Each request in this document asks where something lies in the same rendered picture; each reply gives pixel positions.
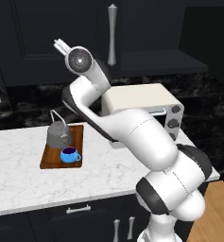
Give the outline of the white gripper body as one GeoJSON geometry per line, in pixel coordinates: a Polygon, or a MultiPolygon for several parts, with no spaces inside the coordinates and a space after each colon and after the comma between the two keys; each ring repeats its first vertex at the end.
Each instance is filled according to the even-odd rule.
{"type": "Polygon", "coordinates": [[[70,53],[71,47],[61,39],[54,41],[54,47],[63,55],[66,56],[70,53]]]}

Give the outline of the wide black cabinet door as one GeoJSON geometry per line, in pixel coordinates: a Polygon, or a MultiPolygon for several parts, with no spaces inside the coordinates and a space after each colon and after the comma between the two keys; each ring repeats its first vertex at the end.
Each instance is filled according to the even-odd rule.
{"type": "Polygon", "coordinates": [[[8,87],[57,84],[76,76],[54,47],[61,39],[96,52],[97,0],[0,0],[0,67],[8,87]]]}

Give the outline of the grey kettle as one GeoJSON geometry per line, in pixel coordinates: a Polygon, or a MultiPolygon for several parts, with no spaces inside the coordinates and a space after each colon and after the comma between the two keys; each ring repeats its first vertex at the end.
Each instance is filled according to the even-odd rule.
{"type": "Polygon", "coordinates": [[[72,133],[65,120],[55,111],[50,111],[52,124],[47,129],[46,144],[52,148],[69,147],[72,143],[72,133]]]}

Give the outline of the blue mug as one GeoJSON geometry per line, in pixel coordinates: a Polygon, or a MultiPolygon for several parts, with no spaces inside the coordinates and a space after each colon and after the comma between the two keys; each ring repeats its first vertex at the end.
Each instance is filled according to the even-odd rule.
{"type": "Polygon", "coordinates": [[[81,160],[81,156],[78,153],[78,150],[74,147],[66,147],[60,152],[60,159],[64,163],[74,163],[81,160]]]}

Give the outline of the brown wooden tray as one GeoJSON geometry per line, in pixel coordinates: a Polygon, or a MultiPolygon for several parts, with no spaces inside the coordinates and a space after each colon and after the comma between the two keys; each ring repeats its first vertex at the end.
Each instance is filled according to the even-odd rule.
{"type": "MultiPolygon", "coordinates": [[[[82,155],[83,149],[83,125],[71,126],[70,131],[72,134],[71,147],[74,147],[79,155],[82,155]]],[[[60,148],[52,148],[45,146],[43,156],[40,162],[40,169],[53,169],[53,168],[80,168],[82,167],[82,160],[73,163],[64,163],[60,159],[60,148]]]]}

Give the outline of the black base cabinet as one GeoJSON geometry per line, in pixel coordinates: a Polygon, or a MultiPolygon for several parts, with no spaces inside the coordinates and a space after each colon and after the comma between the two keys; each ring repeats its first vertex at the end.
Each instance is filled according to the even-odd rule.
{"type": "Polygon", "coordinates": [[[0,216],[0,242],[36,242],[26,212],[0,216]]]}

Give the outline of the cream toaster oven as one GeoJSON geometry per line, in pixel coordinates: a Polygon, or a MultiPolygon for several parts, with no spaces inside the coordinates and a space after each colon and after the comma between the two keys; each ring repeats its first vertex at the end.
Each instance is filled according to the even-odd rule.
{"type": "Polygon", "coordinates": [[[184,106],[161,83],[112,86],[101,97],[102,115],[121,112],[126,109],[144,109],[146,112],[166,109],[166,115],[154,116],[168,133],[178,137],[184,106]],[[180,106],[181,110],[172,113],[174,106],[180,106]],[[177,119],[178,128],[171,129],[167,123],[171,119],[177,119]]]}

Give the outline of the black drawer front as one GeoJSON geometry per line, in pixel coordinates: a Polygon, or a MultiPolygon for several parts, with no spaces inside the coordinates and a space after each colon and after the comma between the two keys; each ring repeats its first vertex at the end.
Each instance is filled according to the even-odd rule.
{"type": "Polygon", "coordinates": [[[125,210],[125,203],[133,200],[135,195],[126,195],[120,197],[112,197],[106,199],[95,199],[84,201],[80,203],[66,204],[62,206],[56,206],[46,209],[46,214],[50,221],[60,221],[68,218],[79,216],[93,216],[93,215],[106,215],[106,214],[118,214],[125,210]],[[77,209],[85,207],[86,205],[92,207],[91,211],[74,213],[71,215],[66,214],[68,207],[71,209],[77,209]]]}

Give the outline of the black base cupboard door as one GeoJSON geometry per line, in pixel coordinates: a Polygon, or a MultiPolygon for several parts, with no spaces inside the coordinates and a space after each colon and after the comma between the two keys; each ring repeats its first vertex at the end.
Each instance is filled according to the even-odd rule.
{"type": "Polygon", "coordinates": [[[123,240],[124,242],[137,242],[137,238],[140,233],[146,228],[149,221],[150,213],[142,207],[138,202],[125,203],[124,210],[124,224],[123,224],[123,240]],[[133,225],[133,238],[132,240],[127,240],[129,231],[129,217],[134,216],[133,225]]]}
{"type": "Polygon", "coordinates": [[[113,242],[113,222],[119,218],[96,216],[57,224],[52,229],[55,242],[113,242]]]}

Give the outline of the black wall cabinet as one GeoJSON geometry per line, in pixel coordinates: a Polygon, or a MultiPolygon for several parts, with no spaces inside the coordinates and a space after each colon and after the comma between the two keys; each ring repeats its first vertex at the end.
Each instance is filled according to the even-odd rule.
{"type": "Polygon", "coordinates": [[[126,76],[207,72],[224,83],[224,0],[123,0],[126,76]]]}

